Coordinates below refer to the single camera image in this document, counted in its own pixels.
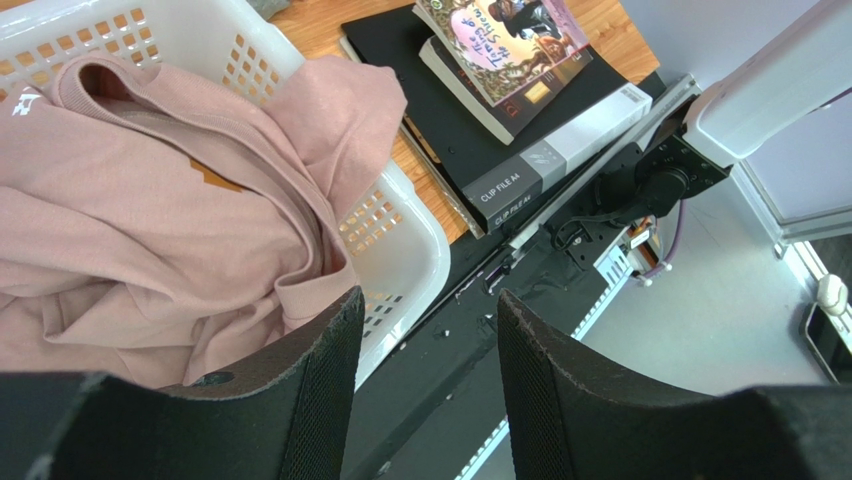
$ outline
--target white panel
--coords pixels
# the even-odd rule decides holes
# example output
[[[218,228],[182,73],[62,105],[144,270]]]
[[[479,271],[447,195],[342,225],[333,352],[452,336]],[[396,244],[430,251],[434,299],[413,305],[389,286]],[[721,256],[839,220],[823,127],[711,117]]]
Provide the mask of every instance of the white panel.
[[[816,0],[622,0],[662,67],[666,83],[691,73],[707,88],[781,33]],[[839,42],[852,42],[850,38]],[[779,220],[852,206],[852,102],[840,101],[795,124],[749,163],[777,206]]]

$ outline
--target gray object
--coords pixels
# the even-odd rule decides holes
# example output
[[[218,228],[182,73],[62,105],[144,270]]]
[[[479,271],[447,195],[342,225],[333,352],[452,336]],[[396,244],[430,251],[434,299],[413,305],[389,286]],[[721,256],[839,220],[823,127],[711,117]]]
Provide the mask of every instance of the gray object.
[[[269,20],[273,15],[290,6],[290,0],[248,0],[248,2],[264,20]]]

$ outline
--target pink cloth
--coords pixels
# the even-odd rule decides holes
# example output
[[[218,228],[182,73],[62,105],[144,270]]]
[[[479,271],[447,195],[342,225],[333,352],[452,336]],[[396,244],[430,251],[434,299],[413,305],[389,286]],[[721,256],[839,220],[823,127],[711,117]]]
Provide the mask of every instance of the pink cloth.
[[[404,106],[390,69],[332,57],[263,109],[97,53],[19,86],[0,103],[0,370],[188,384],[308,322],[356,283],[338,222]]]

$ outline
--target laundry basket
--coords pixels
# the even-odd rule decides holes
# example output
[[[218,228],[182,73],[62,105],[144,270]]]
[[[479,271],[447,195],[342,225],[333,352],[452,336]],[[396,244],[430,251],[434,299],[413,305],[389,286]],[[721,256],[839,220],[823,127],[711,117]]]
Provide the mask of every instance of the laundry basket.
[[[304,61],[245,0],[36,0],[0,13],[0,100],[19,81],[47,87],[64,62],[92,50],[176,65],[260,105]],[[360,386],[437,297],[450,252],[393,161],[340,235],[366,295]]]

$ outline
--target wooden tabletop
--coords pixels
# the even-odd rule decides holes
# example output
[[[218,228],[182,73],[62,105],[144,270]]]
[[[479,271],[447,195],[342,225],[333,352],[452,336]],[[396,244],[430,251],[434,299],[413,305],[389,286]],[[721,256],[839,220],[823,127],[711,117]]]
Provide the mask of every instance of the wooden tabletop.
[[[0,0],[0,11],[30,0]],[[346,56],[338,40],[340,25],[413,3],[413,0],[292,0],[292,4],[270,19],[307,58],[322,55]],[[657,58],[633,25],[618,0],[566,0],[592,46],[619,73],[639,83],[659,66]],[[467,225],[452,209],[424,159],[397,134],[393,159],[414,182],[417,194],[441,222],[450,243],[467,231]]]

